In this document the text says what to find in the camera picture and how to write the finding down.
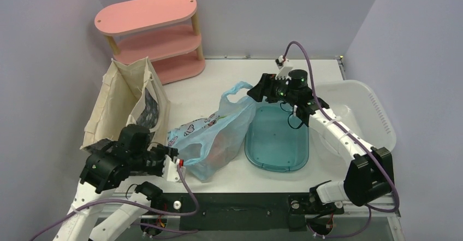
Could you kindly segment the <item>light blue plastic grocery bag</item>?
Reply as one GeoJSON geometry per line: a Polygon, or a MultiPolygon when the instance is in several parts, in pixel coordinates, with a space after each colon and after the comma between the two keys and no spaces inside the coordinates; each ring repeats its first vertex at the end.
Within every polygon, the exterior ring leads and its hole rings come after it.
{"type": "Polygon", "coordinates": [[[216,112],[169,131],[168,146],[178,149],[183,165],[198,180],[210,180],[237,157],[255,117],[257,102],[249,96],[232,102],[228,96],[252,87],[247,82],[238,82],[221,95],[216,112]]]}

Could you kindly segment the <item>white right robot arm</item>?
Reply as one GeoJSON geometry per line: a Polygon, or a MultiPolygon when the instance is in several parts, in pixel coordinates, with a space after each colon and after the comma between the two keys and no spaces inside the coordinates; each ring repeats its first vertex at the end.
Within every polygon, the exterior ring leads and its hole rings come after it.
{"type": "Polygon", "coordinates": [[[335,202],[349,201],[361,207],[389,193],[398,196],[390,150],[375,147],[344,124],[319,96],[311,73],[291,70],[285,78],[264,73],[247,94],[256,102],[289,104],[293,115],[318,133],[348,166],[343,180],[310,188],[312,211],[322,213],[335,202]]]}

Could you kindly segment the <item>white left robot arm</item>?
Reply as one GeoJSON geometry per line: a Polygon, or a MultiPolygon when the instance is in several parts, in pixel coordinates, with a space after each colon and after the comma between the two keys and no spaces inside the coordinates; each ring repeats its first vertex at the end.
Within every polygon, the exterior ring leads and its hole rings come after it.
{"type": "Polygon", "coordinates": [[[68,215],[55,240],[115,240],[138,217],[162,209],[163,191],[144,182],[128,200],[112,199],[115,190],[133,172],[144,172],[165,180],[178,180],[178,150],[162,144],[150,147],[148,128],[128,125],[118,140],[103,139],[85,149],[90,152],[68,215]],[[105,204],[121,206],[101,223],[97,223],[105,204]]]}

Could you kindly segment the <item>teal transparent plastic tub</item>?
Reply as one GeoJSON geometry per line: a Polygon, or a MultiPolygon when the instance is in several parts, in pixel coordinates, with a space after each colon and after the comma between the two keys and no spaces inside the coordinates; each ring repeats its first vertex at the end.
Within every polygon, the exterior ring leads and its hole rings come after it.
{"type": "Polygon", "coordinates": [[[293,172],[309,159],[309,130],[286,104],[259,103],[245,138],[245,155],[254,166],[293,172]]]}

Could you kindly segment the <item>beige canvas tote bag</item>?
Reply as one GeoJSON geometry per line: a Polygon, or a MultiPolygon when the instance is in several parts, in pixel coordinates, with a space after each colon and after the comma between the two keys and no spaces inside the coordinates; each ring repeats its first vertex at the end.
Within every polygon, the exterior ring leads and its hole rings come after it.
{"type": "Polygon", "coordinates": [[[112,60],[84,129],[81,149],[102,140],[116,141],[136,124],[149,130],[150,144],[166,145],[171,103],[151,61],[131,64],[112,60]]]}

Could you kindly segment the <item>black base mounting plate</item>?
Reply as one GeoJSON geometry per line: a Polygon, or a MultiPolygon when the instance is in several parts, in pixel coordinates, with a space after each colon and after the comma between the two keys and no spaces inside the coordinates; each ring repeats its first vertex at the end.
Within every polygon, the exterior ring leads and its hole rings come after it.
{"type": "Polygon", "coordinates": [[[200,231],[266,231],[284,229],[306,231],[307,224],[321,227],[331,215],[345,210],[325,205],[316,210],[308,193],[196,193],[199,212],[193,216],[158,216],[148,212],[143,222],[200,231]]]}

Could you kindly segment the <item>white plastic basket tub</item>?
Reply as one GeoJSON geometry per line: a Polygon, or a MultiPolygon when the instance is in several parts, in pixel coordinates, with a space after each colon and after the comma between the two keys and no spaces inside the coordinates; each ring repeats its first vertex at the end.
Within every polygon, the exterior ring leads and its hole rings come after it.
{"type": "Polygon", "coordinates": [[[394,150],[396,133],[372,88],[357,80],[344,80],[315,84],[315,89],[317,96],[365,143],[394,150]]]}

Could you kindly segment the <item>pink three-tier shelf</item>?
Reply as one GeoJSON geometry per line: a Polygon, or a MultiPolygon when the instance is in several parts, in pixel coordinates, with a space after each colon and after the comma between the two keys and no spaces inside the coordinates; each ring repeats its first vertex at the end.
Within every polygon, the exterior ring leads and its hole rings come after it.
{"type": "Polygon", "coordinates": [[[163,84],[205,69],[197,0],[130,0],[109,5],[94,18],[115,60],[151,61],[163,84]]]}

